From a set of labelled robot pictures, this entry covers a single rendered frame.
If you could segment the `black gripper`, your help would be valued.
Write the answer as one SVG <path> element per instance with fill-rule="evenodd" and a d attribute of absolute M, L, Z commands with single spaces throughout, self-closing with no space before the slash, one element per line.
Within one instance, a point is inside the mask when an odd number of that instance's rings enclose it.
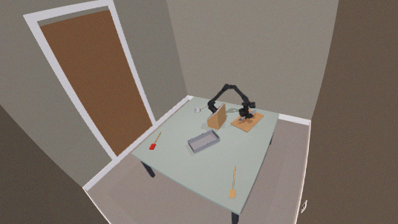
<path fill-rule="evenodd" d="M 239 109 L 239 112 L 241 112 L 242 110 L 243 110 L 244 108 L 241 108 L 241 109 Z M 245 119 L 251 119 L 251 118 L 253 118 L 253 115 L 251 114 L 251 113 L 249 113 L 249 108 L 248 109 L 244 109 L 244 111 L 246 111 L 246 118 Z"/>

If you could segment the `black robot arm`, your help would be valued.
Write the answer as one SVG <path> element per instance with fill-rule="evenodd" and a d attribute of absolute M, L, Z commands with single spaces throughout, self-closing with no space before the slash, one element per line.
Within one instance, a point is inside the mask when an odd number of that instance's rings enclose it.
<path fill-rule="evenodd" d="M 255 108 L 255 102 L 250 102 L 249 99 L 245 95 L 243 95 L 242 92 L 235 85 L 225 84 L 224 87 L 222 88 L 222 90 L 213 99 L 211 99 L 207 103 L 208 109 L 210 109 L 211 112 L 213 112 L 213 113 L 216 112 L 217 108 L 215 106 L 213 106 L 215 104 L 215 100 L 228 88 L 234 89 L 241 96 L 241 98 L 245 101 L 245 102 L 242 102 L 244 109 L 248 109 L 248 105 L 249 105 L 249 108 Z M 239 113 L 241 117 L 246 116 L 246 111 L 244 111 L 244 109 Z"/>

